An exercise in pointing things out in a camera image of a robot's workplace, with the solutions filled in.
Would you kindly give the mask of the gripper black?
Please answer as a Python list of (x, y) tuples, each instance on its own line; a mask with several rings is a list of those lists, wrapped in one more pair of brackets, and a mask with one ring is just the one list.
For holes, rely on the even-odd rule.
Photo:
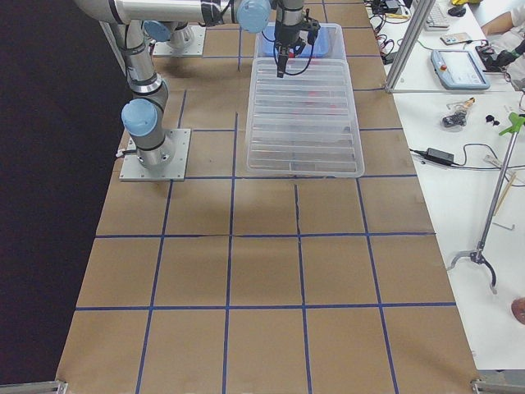
[(283, 78), (286, 73), (289, 50), (299, 45), (299, 33), (307, 31), (308, 44), (315, 44), (319, 29), (319, 21), (309, 15), (308, 8), (306, 10), (302, 7), (278, 7), (276, 9), (274, 46), (277, 50), (276, 76), (278, 78)]

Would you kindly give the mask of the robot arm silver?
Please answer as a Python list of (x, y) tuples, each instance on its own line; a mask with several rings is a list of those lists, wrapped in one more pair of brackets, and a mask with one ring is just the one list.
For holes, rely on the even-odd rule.
[(147, 20), (143, 27), (151, 39), (177, 50), (187, 48), (194, 41), (194, 32), (187, 22)]
[(278, 77), (286, 75), (290, 55), (297, 56), (305, 45), (315, 44), (320, 29), (302, 1), (78, 1), (76, 5), (110, 27), (134, 97), (122, 109), (121, 119), (135, 143), (139, 164), (147, 169), (165, 166), (176, 153), (162, 128), (168, 89), (146, 48), (147, 36), (159, 39), (147, 27), (149, 22), (172, 25), (175, 30), (184, 30), (192, 22), (204, 27), (237, 24), (249, 33), (259, 33), (274, 13)]

